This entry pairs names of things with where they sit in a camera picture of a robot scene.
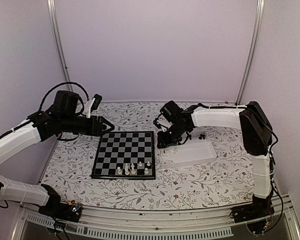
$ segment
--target white wall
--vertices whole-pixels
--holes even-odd
[[[300,1],[265,1],[244,103],[258,101],[279,143],[275,176],[300,223]]]
[[[62,81],[47,1],[0,0],[0,135],[37,111],[44,94]],[[0,167],[0,174],[38,183],[53,142],[20,152]],[[0,209],[0,240],[9,239],[15,210]]]
[[[235,101],[257,0],[55,1],[69,75],[104,101]]]

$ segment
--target robotic arm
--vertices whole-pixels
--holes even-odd
[[[160,123],[163,116],[169,124]],[[251,101],[242,106],[205,106],[201,103],[183,110],[174,101],[166,103],[160,115],[154,120],[157,128],[159,149],[182,145],[191,138],[191,131],[196,127],[215,126],[235,128],[242,131],[243,145],[253,164],[254,194],[252,203],[232,208],[230,217],[243,222],[261,218],[274,213],[271,198],[273,189],[274,159],[271,152],[272,126],[260,105]]]
[[[18,126],[0,136],[0,165],[23,149],[53,135],[73,133],[102,136],[114,130],[114,125],[102,116],[90,116],[90,112],[98,108],[101,99],[96,94],[84,109],[76,113],[78,101],[83,103],[80,96],[70,91],[58,91],[53,105],[47,111],[39,110],[31,114]],[[61,197],[52,187],[26,184],[1,175],[0,200],[32,203],[40,206],[41,214],[73,222],[78,222],[81,215],[80,204],[74,204],[74,201],[61,203]]]

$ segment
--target leaf pattern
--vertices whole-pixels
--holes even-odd
[[[102,103],[93,114],[111,121],[116,131],[155,131],[153,120],[163,105]],[[41,182],[53,187],[65,202],[102,208],[178,210],[250,202],[253,167],[241,132],[211,126],[205,130],[217,154],[216,161],[208,164],[165,169],[157,152],[156,180],[91,179],[99,137],[80,135],[75,141],[57,144]]]

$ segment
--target chessboard frame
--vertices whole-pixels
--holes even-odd
[[[97,151],[94,157],[94,163],[92,167],[92,173],[91,173],[91,178],[92,179],[108,179],[108,180],[117,180],[117,179],[128,179],[128,180],[155,180],[156,179],[156,154],[155,154],[155,132],[154,131],[112,131],[109,132],[108,134],[134,134],[134,133],[150,133],[151,134],[151,169],[149,171],[152,171],[152,174],[149,175],[101,175],[101,174],[96,174],[95,169],[97,165],[97,158],[99,155],[99,150],[102,144],[102,139],[104,136],[101,136],[99,139]]]

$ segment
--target ventilation grille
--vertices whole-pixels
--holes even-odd
[[[27,213],[27,221],[54,228],[55,221],[45,216]],[[102,240],[212,240],[233,236],[231,227],[218,228],[216,230],[197,231],[192,233],[128,233],[99,230],[93,227],[77,226],[67,232]]]

